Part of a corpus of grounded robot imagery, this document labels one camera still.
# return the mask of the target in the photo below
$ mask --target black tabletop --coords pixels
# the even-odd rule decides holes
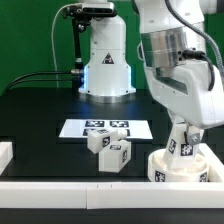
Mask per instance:
[[[147,120],[153,140],[132,142],[132,159],[119,174],[98,171],[98,155],[86,139],[60,139],[66,119]],[[0,97],[0,141],[13,141],[14,158],[0,181],[148,181],[149,154],[166,146],[171,123],[164,107],[148,90],[118,104],[79,99],[72,89],[17,88]],[[223,127],[205,132],[203,141],[224,158]],[[1,209],[0,223],[220,223],[223,210]]]

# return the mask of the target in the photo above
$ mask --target green backdrop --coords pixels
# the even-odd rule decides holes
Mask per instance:
[[[36,71],[53,71],[51,26],[63,5],[71,0],[1,0],[0,1],[0,94],[16,77]],[[139,44],[138,17],[130,2],[115,2],[118,14],[127,24],[127,62],[132,67],[133,85],[146,88],[142,62],[137,58]],[[206,31],[217,41],[224,54],[224,15],[206,16]],[[71,70],[74,62],[73,36],[70,18],[60,16],[55,28],[56,55],[59,70]],[[89,31],[81,34],[84,62],[89,60]],[[29,83],[27,86],[56,86],[55,83]],[[61,83],[60,87],[70,84]]]

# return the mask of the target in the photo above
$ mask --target white paper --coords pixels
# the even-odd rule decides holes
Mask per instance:
[[[115,129],[126,129],[127,138],[152,139],[148,122],[145,120],[76,120],[67,119],[60,138],[87,138],[87,132],[93,129],[106,127]]]

